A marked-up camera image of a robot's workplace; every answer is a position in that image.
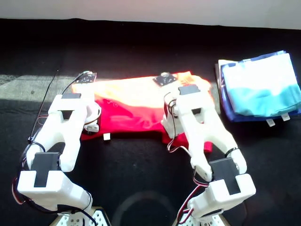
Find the clothing tag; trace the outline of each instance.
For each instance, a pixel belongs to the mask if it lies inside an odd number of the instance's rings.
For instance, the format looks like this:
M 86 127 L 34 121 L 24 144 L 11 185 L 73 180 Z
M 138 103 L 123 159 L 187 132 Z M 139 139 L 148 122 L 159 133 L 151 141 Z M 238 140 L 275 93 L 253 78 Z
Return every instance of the clothing tag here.
M 272 120 L 272 119 L 267 119 L 266 121 L 267 121 L 267 123 L 268 123 L 268 125 L 269 125 L 270 127 L 275 126 L 274 120 Z
M 288 113 L 283 114 L 283 115 L 281 116 L 281 118 L 282 118 L 283 121 L 287 121 L 287 120 L 290 120 L 290 119 L 291 119 L 290 116 L 288 115 Z

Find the wire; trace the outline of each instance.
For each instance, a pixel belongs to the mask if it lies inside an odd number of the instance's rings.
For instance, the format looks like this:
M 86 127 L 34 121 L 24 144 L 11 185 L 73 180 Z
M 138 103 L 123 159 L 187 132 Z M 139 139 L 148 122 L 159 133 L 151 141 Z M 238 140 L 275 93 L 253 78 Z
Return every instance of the wire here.
M 22 204 L 25 203 L 25 200 L 20 201 L 20 199 L 17 197 L 17 194 L 16 194 L 16 181 L 17 181 L 17 177 L 14 178 L 13 183 L 11 185 L 11 193 L 13 194 L 13 197 L 14 197 L 16 203 L 18 203 L 19 205 L 22 205 Z
M 50 83 L 48 84 L 48 87 L 47 87 L 47 89 L 46 89 L 46 92 L 45 92 L 45 94 L 44 94 L 42 103 L 41 103 L 41 105 L 40 105 L 40 108 L 39 108 L 39 111 L 38 111 L 38 114 L 37 114 L 37 117 L 36 117 L 36 120 L 34 121 L 34 124 L 33 124 L 33 127 L 32 127 L 32 131 L 31 131 L 31 133 L 30 133 L 29 139 L 32 138 L 33 131 L 34 131 L 34 128 L 36 127 L 36 124 L 37 124 L 37 121 L 38 121 L 38 117 L 39 117 L 39 115 L 40 115 L 40 113 L 41 113 L 41 110 L 42 110 L 42 107 L 43 107 L 43 105 L 44 105 L 44 101 L 45 101 L 46 95 L 47 95 L 47 93 L 48 93 L 48 90 L 49 90 L 49 88 L 50 88 L 50 85 L 52 84 L 52 82 L 53 82 L 53 80 L 55 79 L 55 76 L 56 76 L 56 74 L 57 74 L 58 72 L 59 72 L 59 70 L 57 69 L 56 73 L 55 73 L 55 74 L 53 75 L 53 77 L 52 77 L 52 80 L 51 80 Z
M 47 115 L 47 114 L 42 114 L 42 115 L 39 115 L 39 116 L 38 116 L 37 123 L 38 123 L 40 126 L 43 126 L 44 124 L 43 124 L 43 123 L 40 123 L 40 122 L 39 122 L 39 119 L 40 119 L 40 118 L 45 118 L 45 119 L 46 119 L 47 117 L 48 117 L 48 115 Z
M 196 172 L 197 172 L 197 169 L 194 168 L 194 171 L 193 171 L 193 177 L 192 177 L 193 182 L 194 182 L 196 185 L 201 185 L 201 186 L 206 186 L 206 187 L 208 187 L 208 186 L 209 186 L 208 183 L 199 182 L 199 181 L 196 179 Z
M 71 86 L 77 79 L 79 79 L 82 75 L 84 75 L 85 73 L 88 73 L 88 72 L 90 72 L 90 71 L 84 71 L 84 72 L 78 74 L 78 76 L 63 89 L 61 94 L 64 94 L 64 92 L 66 92 L 66 90 L 69 88 L 69 86 Z
M 177 146 L 177 147 L 174 147 L 173 149 L 170 149 L 171 145 L 173 144 L 173 142 L 174 142 L 174 140 L 175 140 L 175 122 L 174 122 L 174 112 L 173 112 L 173 111 L 174 111 L 175 104 L 172 105 L 172 106 L 170 107 L 170 104 L 171 104 L 173 101 L 175 101 L 175 100 L 173 99 L 173 100 L 171 100 L 171 101 L 169 102 L 169 104 L 168 104 L 168 109 L 170 109 L 170 114 L 171 114 L 172 119 L 173 119 L 174 135 L 173 135 L 172 140 L 171 140 L 171 141 L 168 143 L 168 145 L 167 145 L 167 150 L 168 150 L 169 153 L 172 153 L 172 152 L 175 152 L 176 150 L 178 150 L 179 148 L 181 148 L 181 149 L 183 149 L 184 151 L 186 151 L 186 153 L 191 157 L 191 153 L 190 153 L 189 150 L 188 150 L 186 147 L 184 147 L 184 146 Z
M 93 217 L 91 217 L 87 212 L 85 212 L 85 209 L 90 205 L 91 200 L 92 200 L 91 194 L 88 193 L 88 195 L 90 197 L 89 204 L 83 210 L 81 208 L 78 208 L 78 207 L 64 205 L 63 207 L 64 207 L 65 211 L 62 211 L 62 210 L 47 210 L 44 207 L 36 204 L 33 200 L 29 199 L 27 196 L 25 196 L 25 195 L 22 195 L 22 196 L 23 196 L 25 202 L 30 207 L 32 207 L 33 209 L 35 209 L 35 210 L 37 210 L 39 212 L 42 212 L 44 214 L 58 214 L 58 213 L 62 213 L 62 214 L 74 214 L 76 212 L 81 212 L 84 215 L 86 215 L 93 222 L 93 224 L 96 226 L 96 225 L 98 225 L 97 222 L 96 222 L 96 220 Z
M 96 102 L 94 102 L 96 105 L 97 105 L 97 107 L 98 107 L 98 115 L 97 115 L 97 118 L 96 119 L 94 119 L 94 120 L 92 120 L 92 121 L 90 121 L 90 122 L 87 122 L 87 123 L 85 123 L 84 125 L 88 125 L 88 124 L 90 124 L 90 123 L 93 123 L 94 121 L 96 121 L 97 119 L 99 119 L 99 117 L 100 117 L 100 115 L 101 115 L 101 108 L 100 108 L 100 106 L 96 103 Z
M 188 219 L 188 217 L 192 214 L 192 212 L 194 211 L 194 209 L 189 209 L 185 210 L 184 208 L 187 206 L 188 201 L 193 197 L 193 195 L 202 187 L 207 187 L 207 186 L 202 186 L 202 185 L 198 185 L 195 187 L 195 189 L 193 189 L 193 191 L 188 195 L 188 197 L 186 198 L 186 200 L 183 202 L 182 206 L 180 207 L 178 214 L 177 214 L 177 223 L 178 224 L 183 224 L 185 223 L 185 221 Z M 184 221 L 180 222 L 180 218 L 182 216 L 183 213 L 186 213 L 188 211 L 188 216 L 185 218 Z
M 187 212 L 187 215 L 186 215 L 185 219 L 183 221 L 179 221 L 178 224 L 179 225 L 184 224 L 188 220 L 188 218 L 191 216 L 191 214 L 192 214 L 193 211 L 194 211 L 194 208 L 189 209 L 188 212 Z

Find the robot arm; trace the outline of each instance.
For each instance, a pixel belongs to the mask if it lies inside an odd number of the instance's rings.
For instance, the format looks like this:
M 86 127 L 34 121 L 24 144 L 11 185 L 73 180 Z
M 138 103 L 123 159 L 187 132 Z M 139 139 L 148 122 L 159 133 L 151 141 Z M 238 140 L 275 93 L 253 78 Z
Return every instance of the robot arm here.
M 202 194 L 187 203 L 191 215 L 204 221 L 240 204 L 256 189 L 250 175 L 245 174 L 246 161 L 222 124 L 207 90 L 190 85 L 179 87 L 179 92 L 166 97 L 168 111 L 162 124 L 170 138 L 185 133 L 192 168 L 210 182 Z M 226 158 L 208 163 L 203 152 L 205 141 L 216 145 Z
M 64 172 L 72 171 L 75 166 L 83 128 L 87 125 L 98 130 L 97 119 L 100 114 L 101 108 L 94 102 L 94 95 L 57 95 L 42 129 L 27 150 L 29 170 L 21 171 L 18 192 L 47 211 L 59 212 L 60 206 L 89 211 L 93 202 L 92 196 L 72 183 Z M 65 143 L 62 153 L 48 152 L 60 142 Z M 79 217 L 78 214 L 82 213 L 74 214 L 75 217 L 88 225 L 87 216 L 82 214 Z

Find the black cable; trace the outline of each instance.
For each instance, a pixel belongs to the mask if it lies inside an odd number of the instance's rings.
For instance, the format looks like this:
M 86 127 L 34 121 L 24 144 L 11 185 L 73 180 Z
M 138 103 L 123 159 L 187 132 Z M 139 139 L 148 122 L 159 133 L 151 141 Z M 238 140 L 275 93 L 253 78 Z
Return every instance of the black cable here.
M 47 93 L 48 93 L 48 90 L 49 90 L 49 88 L 50 88 L 50 85 L 52 84 L 52 82 L 53 82 L 53 80 L 55 79 L 55 76 L 57 75 L 58 72 L 59 72 L 59 70 L 57 69 L 57 71 L 55 72 L 55 74 L 54 74 L 53 77 L 52 77 L 52 80 L 51 80 L 50 83 L 48 84 L 48 87 L 47 87 L 47 89 L 46 89 L 45 95 L 44 95 L 44 97 L 43 97 L 42 103 L 41 103 L 40 108 L 39 108 L 38 115 L 37 115 L 37 117 L 36 117 L 36 120 L 34 121 L 34 124 L 33 124 L 33 127 L 32 127 L 32 131 L 31 131 L 30 137 L 29 137 L 28 139 L 32 139 L 33 131 L 34 131 L 34 128 L 36 127 L 37 120 L 38 120 L 38 117 L 39 117 L 39 115 L 40 115 L 40 113 L 41 113 L 41 110 L 42 110 L 42 107 L 43 107 L 43 104 L 44 104 L 46 95 L 47 95 Z
M 85 71 L 85 72 L 78 74 L 78 76 L 64 88 L 64 90 L 62 91 L 61 94 L 64 94 L 64 92 L 69 88 L 69 86 L 71 86 L 77 79 L 79 79 L 83 74 L 85 74 L 87 72 L 89 72 L 89 71 Z

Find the stack of folded clothes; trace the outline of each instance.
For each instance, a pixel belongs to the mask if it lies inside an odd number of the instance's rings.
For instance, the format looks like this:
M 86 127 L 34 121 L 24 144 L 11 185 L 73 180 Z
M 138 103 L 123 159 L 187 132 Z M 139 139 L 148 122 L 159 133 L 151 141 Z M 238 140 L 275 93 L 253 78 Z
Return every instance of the stack of folded clothes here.
M 217 85 L 230 121 L 267 121 L 301 113 L 301 90 L 285 51 L 242 61 L 219 60 Z

